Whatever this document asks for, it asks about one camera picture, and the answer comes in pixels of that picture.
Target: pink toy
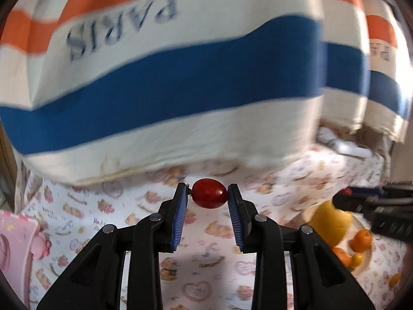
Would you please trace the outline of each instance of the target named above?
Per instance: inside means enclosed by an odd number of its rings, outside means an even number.
[[[31,262],[49,255],[50,242],[39,231],[36,220],[0,211],[0,269],[27,307]]]
[[[33,254],[33,260],[39,260],[43,256],[48,256],[50,254],[50,241],[46,240],[43,233],[39,233],[33,238],[31,244],[31,252]]]

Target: blue stripe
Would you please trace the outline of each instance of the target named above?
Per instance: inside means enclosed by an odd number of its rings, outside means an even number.
[[[359,49],[327,44],[327,86],[368,96],[369,59]]]
[[[408,119],[409,97],[403,95],[399,84],[385,74],[371,71],[368,98],[386,106],[403,119]]]
[[[0,108],[1,120],[15,148],[32,154],[195,113],[315,97],[325,84],[321,30],[308,18],[275,18],[242,38],[155,53],[32,112]]]

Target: patterned bedsheet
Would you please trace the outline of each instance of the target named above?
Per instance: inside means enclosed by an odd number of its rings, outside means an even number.
[[[134,225],[156,212],[162,201],[171,199],[179,182],[192,185],[199,178],[211,177],[225,186],[237,183],[243,197],[254,202],[260,213],[284,225],[303,209],[330,199],[349,184],[377,185],[382,166],[383,159],[378,155],[362,160],[313,145],[300,160],[277,171],[210,160],[87,188],[54,183],[21,166],[16,212],[37,218],[52,242],[50,255],[33,262],[31,309],[36,309],[51,284],[103,225]],[[357,280],[381,310],[393,297],[388,281],[401,270],[406,246],[375,236],[373,249],[370,268]],[[161,255],[160,266],[164,309],[250,309],[255,255],[241,254],[235,246],[226,205],[205,210],[189,200],[181,244],[174,254]],[[123,309],[127,303],[127,271],[125,267]],[[292,308],[291,279],[288,288]]]

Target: striped fabric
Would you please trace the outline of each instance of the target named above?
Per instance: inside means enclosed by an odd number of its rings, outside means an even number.
[[[319,118],[322,18],[321,0],[19,0],[1,120],[26,166],[64,183],[211,157],[284,166]]]
[[[370,91],[364,124],[403,142],[412,83],[401,14],[390,0],[363,0],[370,37]]]
[[[363,123],[370,82],[369,43],[361,0],[322,0],[327,82],[321,119],[350,131]]]

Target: small orange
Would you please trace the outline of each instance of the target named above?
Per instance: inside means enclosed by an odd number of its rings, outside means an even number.
[[[361,253],[371,248],[371,241],[371,232],[368,229],[362,229],[354,236],[353,240],[350,242],[350,246],[355,252]]]
[[[348,268],[352,262],[352,257],[347,254],[347,252],[340,248],[340,247],[333,247],[331,250],[334,252],[334,254],[337,255],[337,257],[340,259],[341,263],[344,264],[346,268]]]
[[[394,287],[396,284],[399,283],[400,278],[401,278],[400,273],[394,274],[393,277],[389,281],[389,286]]]

